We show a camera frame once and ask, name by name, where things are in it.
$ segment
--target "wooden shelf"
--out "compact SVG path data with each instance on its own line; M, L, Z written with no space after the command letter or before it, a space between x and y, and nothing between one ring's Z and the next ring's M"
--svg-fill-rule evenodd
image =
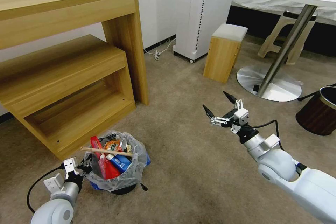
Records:
M106 43L88 35L0 63L0 102L60 159L134 96L149 104L138 0L0 0L0 50L99 22Z
M46 144L66 156L135 108L134 102L104 81L26 117Z
M87 35L0 64L0 101L28 116L127 65L125 52Z

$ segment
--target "white air purifier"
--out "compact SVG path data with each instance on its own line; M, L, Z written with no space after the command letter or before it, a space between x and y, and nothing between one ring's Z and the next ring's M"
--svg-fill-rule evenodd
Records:
M211 35L226 23L232 0L177 0L174 54L193 63L208 52Z

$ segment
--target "brown trash bin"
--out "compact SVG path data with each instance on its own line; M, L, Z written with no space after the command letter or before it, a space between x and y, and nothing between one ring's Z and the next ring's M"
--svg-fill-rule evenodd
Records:
M336 87L322 87L295 118L311 133L330 135L336 129Z

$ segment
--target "trash bag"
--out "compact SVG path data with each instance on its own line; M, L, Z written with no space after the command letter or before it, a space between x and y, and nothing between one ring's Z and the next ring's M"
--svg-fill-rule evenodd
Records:
M91 152L86 152L84 155L84 160L86 160L89 158L90 154L93 154L90 163L92 171L86 174L85 177L91 182L91 184L93 183L97 185L99 189L109 192L129 186L135 186L136 184L141 183L142 172L147 164L147 151L145 146L129 133L121 133L113 130L106 131L104 134L98 136L99 140L102 139L102 146L109 141L108 136L113 134L116 139L125 139L127 144L130 144L133 149L132 162L124 173L120 174L116 178L105 180L102 178L96 155Z

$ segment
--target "wooden stool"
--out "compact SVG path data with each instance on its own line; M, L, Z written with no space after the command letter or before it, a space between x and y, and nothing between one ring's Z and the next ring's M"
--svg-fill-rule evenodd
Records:
M286 38L279 36L280 31L283 27L289 24L294 24L296 19L299 15L291 13L291 12L284 12L280 17L278 23L274 27L272 33L266 38L265 42L261 46L258 56L265 58L266 54L270 51L278 53L280 51L281 46L275 45L274 42L276 40L285 40ZM286 61L287 65L294 65L297 59L300 57L300 54L303 50L303 46L305 41L313 28L316 20L316 15L312 16L311 20L308 22L307 26L303 30L302 34L300 35L299 39L295 43L295 46L290 51L288 55L288 59Z
M227 82L246 32L246 27L222 24L213 33L205 63L204 77L223 83Z

